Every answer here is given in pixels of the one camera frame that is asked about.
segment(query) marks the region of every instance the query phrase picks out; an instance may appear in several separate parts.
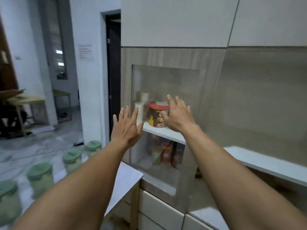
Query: drawer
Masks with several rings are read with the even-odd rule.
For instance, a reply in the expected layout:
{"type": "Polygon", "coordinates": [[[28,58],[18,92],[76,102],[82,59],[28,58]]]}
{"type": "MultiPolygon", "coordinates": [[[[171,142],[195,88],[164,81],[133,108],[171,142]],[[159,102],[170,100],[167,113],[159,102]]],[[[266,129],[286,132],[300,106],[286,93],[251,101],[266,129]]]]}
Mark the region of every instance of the drawer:
{"type": "MultiPolygon", "coordinates": [[[[128,223],[130,222],[130,205],[125,201],[121,201],[115,210],[115,215],[124,219],[128,223]]],[[[165,230],[158,224],[153,222],[150,218],[146,217],[142,213],[138,213],[138,229],[139,230],[165,230]]]]}
{"type": "Polygon", "coordinates": [[[199,220],[193,218],[190,215],[185,215],[185,220],[183,221],[182,230],[213,230],[209,226],[200,222],[199,220]]]}
{"type": "MultiPolygon", "coordinates": [[[[130,195],[124,200],[130,204],[130,195]]],[[[139,211],[166,230],[181,230],[185,216],[143,189],[140,189],[139,211]]]]}

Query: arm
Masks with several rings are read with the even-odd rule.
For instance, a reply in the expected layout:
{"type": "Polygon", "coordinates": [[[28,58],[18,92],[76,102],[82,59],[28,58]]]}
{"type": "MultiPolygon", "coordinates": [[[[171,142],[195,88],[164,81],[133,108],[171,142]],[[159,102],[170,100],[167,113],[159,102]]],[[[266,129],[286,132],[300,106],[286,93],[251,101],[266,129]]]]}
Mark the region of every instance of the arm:
{"type": "Polygon", "coordinates": [[[307,229],[307,218],[277,191],[211,140],[195,124],[190,107],[168,96],[165,123],[182,133],[228,227],[244,229],[307,229]]]}
{"type": "Polygon", "coordinates": [[[0,100],[6,100],[21,93],[23,93],[22,90],[14,90],[14,89],[0,91],[0,100]]]}
{"type": "Polygon", "coordinates": [[[108,207],[123,155],[141,136],[136,127],[138,109],[129,118],[129,108],[113,116],[110,143],[74,173],[46,191],[19,218],[14,230],[99,229],[108,207]]]}

